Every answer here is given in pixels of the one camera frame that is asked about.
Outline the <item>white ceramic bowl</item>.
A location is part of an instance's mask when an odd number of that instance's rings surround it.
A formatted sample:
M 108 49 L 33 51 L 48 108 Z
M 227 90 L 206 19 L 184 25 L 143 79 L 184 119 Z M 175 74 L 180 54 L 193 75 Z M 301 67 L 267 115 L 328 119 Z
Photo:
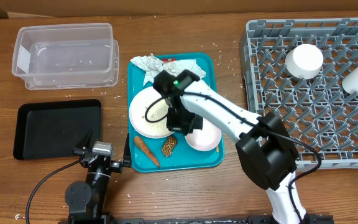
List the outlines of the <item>white ceramic bowl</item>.
M 287 54 L 285 65 L 292 76 L 308 80 L 319 74 L 323 53 L 314 45 L 301 44 Z

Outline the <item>large white plate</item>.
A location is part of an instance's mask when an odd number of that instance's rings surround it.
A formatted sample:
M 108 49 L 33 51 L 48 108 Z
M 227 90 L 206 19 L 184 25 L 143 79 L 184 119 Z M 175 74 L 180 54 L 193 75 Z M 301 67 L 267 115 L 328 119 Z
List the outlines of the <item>large white plate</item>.
M 173 131 L 167 128 L 167 118 L 156 123 L 150 123 L 145 119 L 147 108 L 160 97 L 161 94 L 150 86 L 138 92 L 129 105 L 129 120 L 132 127 L 139 134 L 152 139 L 165 138 L 173 134 Z

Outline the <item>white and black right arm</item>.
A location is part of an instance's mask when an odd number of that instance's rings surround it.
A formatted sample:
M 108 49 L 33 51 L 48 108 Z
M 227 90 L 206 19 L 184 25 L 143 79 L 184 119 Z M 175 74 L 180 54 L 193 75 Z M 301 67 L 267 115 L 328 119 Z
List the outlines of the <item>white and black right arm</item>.
M 168 105 L 167 128 L 188 135 L 207 120 L 235 143 L 242 170 L 264 189 L 277 223 L 304 223 L 307 215 L 296 186 L 298 151 L 281 119 L 261 116 L 217 94 L 189 70 L 154 78 L 153 88 Z

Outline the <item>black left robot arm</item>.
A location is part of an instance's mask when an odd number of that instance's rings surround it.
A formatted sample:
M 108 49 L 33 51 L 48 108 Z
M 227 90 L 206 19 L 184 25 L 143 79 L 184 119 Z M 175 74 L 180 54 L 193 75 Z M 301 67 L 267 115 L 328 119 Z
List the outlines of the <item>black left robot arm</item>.
M 130 137 L 126 137 L 123 160 L 114 161 L 112 144 L 101 141 L 91 144 L 92 134 L 88 131 L 73 148 L 73 153 L 79 157 L 79 164 L 88 172 L 86 180 L 74 182 L 66 189 L 68 223 L 117 223 L 113 215 L 104 211 L 104 203 L 111 174 L 120 174 L 123 168 L 132 167 Z

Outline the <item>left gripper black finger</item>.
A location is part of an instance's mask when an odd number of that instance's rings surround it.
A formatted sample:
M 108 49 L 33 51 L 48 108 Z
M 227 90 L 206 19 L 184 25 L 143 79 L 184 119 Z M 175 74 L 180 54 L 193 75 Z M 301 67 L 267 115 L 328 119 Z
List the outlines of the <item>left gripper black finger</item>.
M 78 148 L 79 149 L 89 149 L 91 137 L 93 135 L 93 130 L 89 129 L 85 136 L 79 141 Z
M 130 137 L 129 137 L 129 133 L 127 133 L 126 136 L 126 143 L 124 146 L 124 152 L 123 152 L 123 166 L 126 168 L 131 168 L 132 167 L 132 156 L 131 156 L 131 149 L 130 149 Z

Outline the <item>pink bowl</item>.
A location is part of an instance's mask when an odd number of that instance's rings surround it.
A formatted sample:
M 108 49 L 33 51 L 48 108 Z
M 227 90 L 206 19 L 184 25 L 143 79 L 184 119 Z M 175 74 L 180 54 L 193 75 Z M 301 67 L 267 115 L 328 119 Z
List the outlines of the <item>pink bowl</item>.
M 185 136 L 187 143 L 197 151 L 210 151 L 220 143 L 222 132 L 207 119 L 203 119 L 202 129 L 194 129 Z

